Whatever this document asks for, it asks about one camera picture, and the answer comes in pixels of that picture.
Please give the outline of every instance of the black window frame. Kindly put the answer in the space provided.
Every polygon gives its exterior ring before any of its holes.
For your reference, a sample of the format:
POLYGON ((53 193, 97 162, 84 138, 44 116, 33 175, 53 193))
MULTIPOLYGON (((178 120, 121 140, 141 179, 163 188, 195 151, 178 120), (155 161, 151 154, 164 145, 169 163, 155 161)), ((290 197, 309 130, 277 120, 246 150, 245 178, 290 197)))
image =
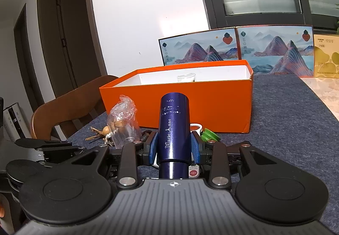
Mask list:
POLYGON ((307 25, 319 32, 336 33, 338 17, 312 14, 309 0, 299 0, 296 13, 272 12, 227 15, 223 0, 204 0, 211 29, 251 25, 307 25))

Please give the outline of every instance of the green cap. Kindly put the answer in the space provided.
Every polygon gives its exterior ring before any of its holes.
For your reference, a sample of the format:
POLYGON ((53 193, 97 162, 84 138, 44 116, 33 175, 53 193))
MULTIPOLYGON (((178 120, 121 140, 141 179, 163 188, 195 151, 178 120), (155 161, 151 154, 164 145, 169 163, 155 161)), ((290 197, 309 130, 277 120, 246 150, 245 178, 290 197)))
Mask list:
POLYGON ((208 140, 220 141, 221 140, 221 138, 219 138, 217 134, 213 133, 211 130, 207 128, 205 128, 205 131, 202 133, 201 139, 203 141, 208 141, 208 140))

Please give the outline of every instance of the orange box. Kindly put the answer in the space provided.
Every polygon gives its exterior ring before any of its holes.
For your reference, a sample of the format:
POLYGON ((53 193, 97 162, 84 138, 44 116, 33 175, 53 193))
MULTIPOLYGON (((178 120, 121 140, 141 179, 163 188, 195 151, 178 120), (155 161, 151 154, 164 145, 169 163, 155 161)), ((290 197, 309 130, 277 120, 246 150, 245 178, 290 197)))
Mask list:
POLYGON ((129 96, 137 107, 141 127, 159 126, 160 100, 170 92, 189 99, 191 123, 219 133, 248 133, 252 106, 253 71, 246 60, 169 65, 140 69, 102 87, 107 113, 129 96), (195 82, 178 83, 177 76, 195 73, 195 82))

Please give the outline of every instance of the dark blue tube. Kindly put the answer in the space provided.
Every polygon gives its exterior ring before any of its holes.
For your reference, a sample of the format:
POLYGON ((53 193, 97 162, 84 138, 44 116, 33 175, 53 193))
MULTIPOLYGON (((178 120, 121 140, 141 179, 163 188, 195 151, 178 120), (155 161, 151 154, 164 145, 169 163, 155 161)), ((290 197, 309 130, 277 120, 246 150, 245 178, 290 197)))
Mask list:
POLYGON ((188 178, 192 162, 189 100, 181 93, 168 93, 161 99, 157 158, 159 178, 188 178))

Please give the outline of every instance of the gray felt tablecloth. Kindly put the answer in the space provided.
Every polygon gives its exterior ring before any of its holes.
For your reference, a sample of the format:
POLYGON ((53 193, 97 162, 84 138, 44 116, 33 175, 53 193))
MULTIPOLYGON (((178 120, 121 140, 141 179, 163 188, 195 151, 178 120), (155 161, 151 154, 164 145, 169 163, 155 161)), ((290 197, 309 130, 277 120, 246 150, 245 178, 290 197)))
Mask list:
MULTIPOLYGON (((97 129, 106 126, 106 118, 103 113, 69 140, 87 148, 102 143, 102 140, 87 142, 85 138, 93 135, 90 126, 97 129)), ((321 221, 338 233, 338 134, 338 120, 301 79, 295 75, 260 75, 254 78, 250 133, 219 136, 226 145, 248 140, 255 147, 319 177, 329 190, 329 202, 321 221)), ((138 170, 141 177, 158 176, 158 170, 153 167, 143 166, 138 170)))

